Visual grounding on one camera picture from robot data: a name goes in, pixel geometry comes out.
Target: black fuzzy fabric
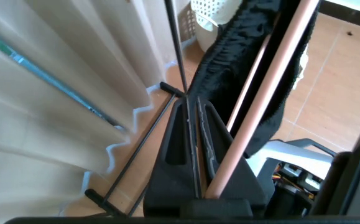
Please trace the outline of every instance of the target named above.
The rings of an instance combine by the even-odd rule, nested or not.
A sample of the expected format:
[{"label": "black fuzzy fabric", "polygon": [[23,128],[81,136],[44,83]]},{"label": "black fuzzy fabric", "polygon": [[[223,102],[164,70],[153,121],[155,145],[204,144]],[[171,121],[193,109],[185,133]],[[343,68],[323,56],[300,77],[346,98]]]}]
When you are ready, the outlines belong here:
[{"label": "black fuzzy fabric", "polygon": [[[197,96],[207,98],[215,106],[223,122],[227,123],[258,50],[267,34],[272,33],[231,130],[232,136],[236,135],[264,79],[298,3],[299,1],[294,0],[243,1],[224,32],[207,50],[199,64],[188,92],[190,104],[193,104]],[[272,31],[279,11],[281,16]],[[279,129],[285,101],[298,75],[300,58],[310,39],[317,13],[316,9],[245,151],[246,157],[256,153]]]}]

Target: black velvet garment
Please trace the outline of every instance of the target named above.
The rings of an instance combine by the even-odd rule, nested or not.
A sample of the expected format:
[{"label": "black velvet garment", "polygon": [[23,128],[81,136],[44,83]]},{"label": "black velvet garment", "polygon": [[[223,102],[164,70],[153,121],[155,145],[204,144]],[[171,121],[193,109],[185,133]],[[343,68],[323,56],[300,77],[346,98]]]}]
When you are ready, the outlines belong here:
[{"label": "black velvet garment", "polygon": [[[250,108],[299,2],[295,0],[244,0],[199,64],[188,92],[190,104],[193,104],[197,96],[210,100],[226,124],[262,42],[268,34],[272,35],[231,130],[233,137]],[[274,19],[279,12],[281,16],[273,29]],[[262,148],[279,129],[285,101],[297,78],[300,58],[310,39],[317,12],[318,9],[315,10],[245,150],[246,157]]]}]

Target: curtain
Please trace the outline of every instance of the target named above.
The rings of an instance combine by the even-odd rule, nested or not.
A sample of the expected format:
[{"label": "curtain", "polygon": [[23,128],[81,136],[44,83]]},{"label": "curtain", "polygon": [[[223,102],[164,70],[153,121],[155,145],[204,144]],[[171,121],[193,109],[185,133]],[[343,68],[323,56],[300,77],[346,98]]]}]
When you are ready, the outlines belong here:
[{"label": "curtain", "polygon": [[57,215],[86,171],[114,168],[107,149],[136,131],[133,110],[165,80],[175,52],[164,2],[0,0],[0,39],[0,223]]}]

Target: black metal frame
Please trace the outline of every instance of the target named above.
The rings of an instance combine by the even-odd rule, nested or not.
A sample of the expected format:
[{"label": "black metal frame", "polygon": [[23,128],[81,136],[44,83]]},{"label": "black metal frame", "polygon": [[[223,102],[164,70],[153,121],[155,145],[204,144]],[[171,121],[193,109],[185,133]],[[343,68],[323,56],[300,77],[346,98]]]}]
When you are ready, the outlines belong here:
[{"label": "black metal frame", "polygon": [[[138,196],[135,204],[132,206],[132,208],[130,209],[130,212],[128,214],[125,214],[124,212],[120,211],[120,209],[116,208],[113,204],[109,203],[108,199],[111,196],[111,194],[113,193],[113,190],[118,186],[120,180],[123,178],[124,174],[126,173],[128,168],[132,164],[133,160],[136,158],[138,152],[141,150],[141,148],[143,147],[144,143],[147,141],[147,139],[150,136],[150,134],[152,133],[152,131],[155,129],[157,123],[160,121],[163,114],[167,111],[170,104],[172,104],[175,97],[186,97],[186,93],[187,93],[187,90],[188,90],[187,81],[186,81],[186,78],[185,78],[185,72],[184,72],[184,66],[183,66],[183,60],[182,60],[182,54],[181,54],[181,47],[180,47],[180,41],[179,41],[179,38],[178,38],[177,26],[176,26],[176,23],[175,23],[175,15],[174,15],[172,1],[171,0],[165,0],[165,5],[166,5],[168,21],[170,23],[170,30],[171,30],[171,33],[172,33],[173,43],[174,43],[174,47],[175,47],[175,53],[176,53],[176,56],[177,56],[178,67],[180,69],[182,85],[183,85],[183,88],[184,88],[185,92],[182,92],[181,90],[176,89],[176,88],[170,86],[167,83],[164,83],[164,82],[160,83],[160,89],[170,93],[171,97],[166,102],[166,105],[164,106],[164,108],[162,109],[162,111],[160,112],[160,114],[158,115],[158,117],[156,118],[154,123],[152,124],[152,126],[149,128],[147,134],[141,139],[141,141],[140,141],[139,145],[137,146],[136,150],[133,152],[130,159],[128,160],[126,165],[123,167],[123,170],[120,172],[120,174],[118,175],[118,177],[116,178],[116,180],[114,181],[112,186],[109,188],[106,195],[104,197],[102,197],[100,194],[98,194],[93,189],[88,189],[88,190],[85,191],[85,195],[90,200],[92,200],[100,208],[102,208],[103,210],[106,211],[104,213],[99,213],[99,214],[96,214],[96,215],[93,215],[93,216],[109,216],[109,215],[112,215],[112,216],[116,216],[116,217],[130,217],[136,211],[138,205],[140,204],[142,198],[145,195],[145,192],[147,190],[147,185],[142,190],[140,196]],[[188,115],[188,118],[189,118],[190,117],[190,112],[189,112],[189,110],[187,110],[187,111],[188,111],[187,115]],[[192,141],[193,141],[192,127],[190,126],[189,123],[188,123],[187,131],[188,131],[189,137],[190,137],[190,144],[191,144],[192,155],[193,155],[193,163],[194,163],[195,196],[196,196],[196,198],[199,198],[200,197],[200,180],[199,180],[199,176],[198,176],[198,174],[199,174],[198,173],[198,163],[196,161],[195,143],[192,143]]]}]

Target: laundry basket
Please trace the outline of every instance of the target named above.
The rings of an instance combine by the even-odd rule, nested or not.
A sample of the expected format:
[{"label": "laundry basket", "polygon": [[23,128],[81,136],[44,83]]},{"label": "laundry basket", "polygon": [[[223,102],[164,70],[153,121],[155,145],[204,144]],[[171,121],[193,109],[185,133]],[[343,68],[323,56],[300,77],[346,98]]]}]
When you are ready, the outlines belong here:
[{"label": "laundry basket", "polygon": [[191,9],[195,14],[195,33],[201,49],[206,50],[218,35],[218,25],[229,22],[242,0],[192,0]]}]

